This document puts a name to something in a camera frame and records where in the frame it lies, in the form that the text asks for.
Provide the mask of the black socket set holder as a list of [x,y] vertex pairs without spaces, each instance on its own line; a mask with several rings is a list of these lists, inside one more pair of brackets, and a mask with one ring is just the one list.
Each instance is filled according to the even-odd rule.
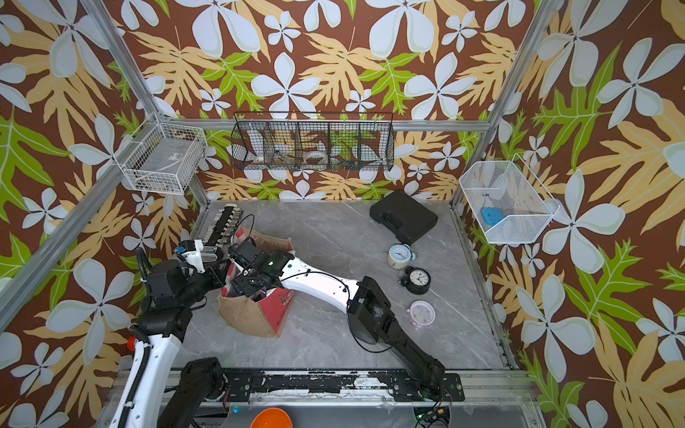
[[236,204],[229,203],[219,208],[210,218],[210,224],[203,236],[202,254],[218,254],[228,250],[243,217],[244,211]]

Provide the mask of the beige twin-bell alarm clock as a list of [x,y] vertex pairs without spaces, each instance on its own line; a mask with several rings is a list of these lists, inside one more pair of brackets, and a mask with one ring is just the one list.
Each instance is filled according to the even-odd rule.
[[387,263],[392,269],[405,269],[417,258],[408,244],[394,244],[387,252]]

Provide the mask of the black plastic tool case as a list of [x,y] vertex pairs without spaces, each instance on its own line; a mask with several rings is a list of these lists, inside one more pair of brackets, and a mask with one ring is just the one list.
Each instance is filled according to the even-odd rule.
[[402,244],[415,244],[438,221],[438,216],[405,192],[396,191],[370,207],[370,217],[385,226]]

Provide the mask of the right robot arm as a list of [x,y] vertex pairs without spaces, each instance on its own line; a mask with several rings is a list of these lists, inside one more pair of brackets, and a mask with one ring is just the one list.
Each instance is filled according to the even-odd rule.
[[228,257],[237,264],[236,294],[251,297],[276,288],[302,292],[346,315],[351,335],[362,349],[382,343],[403,364],[415,395],[442,399],[445,367],[423,351],[402,329],[392,304],[370,276],[354,280],[316,269],[287,251],[266,253],[251,239],[234,244]]

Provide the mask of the blue object in basket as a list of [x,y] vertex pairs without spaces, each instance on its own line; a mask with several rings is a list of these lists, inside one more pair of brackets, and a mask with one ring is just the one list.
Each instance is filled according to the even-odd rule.
[[503,210],[494,207],[482,208],[481,215],[485,225],[488,226],[488,228],[496,226],[501,221],[503,221],[503,219],[506,218],[506,215]]

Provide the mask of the black mounting rail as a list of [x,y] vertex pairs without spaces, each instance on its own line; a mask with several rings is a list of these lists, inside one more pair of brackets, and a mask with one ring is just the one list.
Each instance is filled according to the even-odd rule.
[[369,370],[267,370],[226,368],[228,399],[235,402],[255,401],[258,395],[357,399],[378,398],[394,402],[465,400],[460,375],[445,373],[422,385],[404,369]]

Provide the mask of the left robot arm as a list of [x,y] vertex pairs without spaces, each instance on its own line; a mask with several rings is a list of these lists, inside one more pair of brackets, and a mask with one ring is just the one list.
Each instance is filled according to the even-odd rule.
[[226,285],[227,260],[206,262],[200,250],[153,265],[137,249],[137,265],[147,296],[129,327],[135,355],[110,427],[189,427],[205,401],[226,397],[226,376],[217,358],[194,360],[181,371],[167,404],[167,381],[193,312],[208,292]]

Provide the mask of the red burlap canvas bag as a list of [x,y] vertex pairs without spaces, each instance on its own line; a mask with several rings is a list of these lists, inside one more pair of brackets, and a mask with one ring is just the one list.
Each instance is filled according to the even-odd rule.
[[[290,239],[281,239],[240,228],[234,236],[235,244],[242,244],[248,237],[255,240],[258,250],[272,253],[287,251],[295,255]],[[233,285],[239,274],[239,267],[232,262],[228,269],[226,286],[220,289],[218,297],[219,316],[239,333],[260,338],[278,338],[283,330],[289,313],[294,291],[281,288],[272,289],[257,297],[238,295]]]

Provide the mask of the light pink round clock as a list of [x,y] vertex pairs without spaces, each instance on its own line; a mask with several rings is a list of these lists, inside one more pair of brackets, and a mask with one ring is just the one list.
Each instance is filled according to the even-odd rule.
[[435,308],[428,301],[413,301],[407,308],[410,322],[416,328],[431,326],[436,319]]

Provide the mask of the black round alarm clock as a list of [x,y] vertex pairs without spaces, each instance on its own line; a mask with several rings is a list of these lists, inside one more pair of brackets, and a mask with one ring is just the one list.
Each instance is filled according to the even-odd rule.
[[401,273],[400,285],[414,295],[426,294],[431,286],[430,274],[420,267],[405,267]]

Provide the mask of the orange bowl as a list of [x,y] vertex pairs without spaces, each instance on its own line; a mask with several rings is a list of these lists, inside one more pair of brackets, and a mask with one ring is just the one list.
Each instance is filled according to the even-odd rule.
[[282,408],[266,408],[253,419],[251,428],[293,428],[291,417]]

